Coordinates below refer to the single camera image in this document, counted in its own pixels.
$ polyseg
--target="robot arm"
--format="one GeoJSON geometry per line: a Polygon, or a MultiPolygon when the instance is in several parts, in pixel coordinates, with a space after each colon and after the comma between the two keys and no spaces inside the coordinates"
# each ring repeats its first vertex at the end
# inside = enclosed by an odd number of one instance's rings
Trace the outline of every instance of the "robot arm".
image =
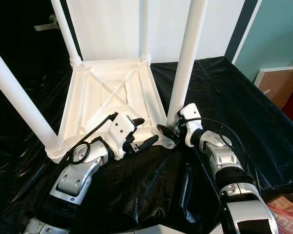
{"type": "Polygon", "coordinates": [[[144,120],[131,120],[117,113],[110,117],[112,123],[104,140],[97,137],[88,143],[83,141],[84,137],[68,152],[68,165],[55,181],[36,217],[30,220],[24,234],[68,234],[69,224],[86,195],[92,175],[99,167],[111,157],[120,160],[125,153],[143,151],[158,140],[155,135],[137,146],[133,143],[133,133],[144,120]]]}
{"type": "Polygon", "coordinates": [[[180,111],[180,127],[187,128],[185,143],[198,146],[220,191],[221,226],[225,234],[277,234],[276,221],[231,149],[231,141],[212,131],[204,131],[194,103],[180,111]]]}

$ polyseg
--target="black fabric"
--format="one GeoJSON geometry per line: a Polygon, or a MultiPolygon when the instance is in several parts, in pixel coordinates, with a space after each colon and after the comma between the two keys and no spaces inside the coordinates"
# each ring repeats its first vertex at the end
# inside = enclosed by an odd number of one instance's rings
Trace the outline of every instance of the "black fabric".
{"type": "MultiPolygon", "coordinates": [[[[165,111],[177,63],[153,64],[165,111]]],[[[70,74],[20,80],[57,132],[70,74]]],[[[202,117],[234,129],[258,169],[263,194],[293,188],[293,124],[225,58],[196,61],[186,99],[202,117]]],[[[218,131],[204,122],[203,127],[218,131]]],[[[236,140],[223,131],[242,155],[236,140]]],[[[155,146],[93,176],[72,223],[72,233],[117,233],[164,224],[186,233],[207,233],[218,222],[219,200],[207,158],[184,144],[155,146]]],[[[0,233],[18,233],[34,215],[58,165],[0,92],[0,233]]]]}

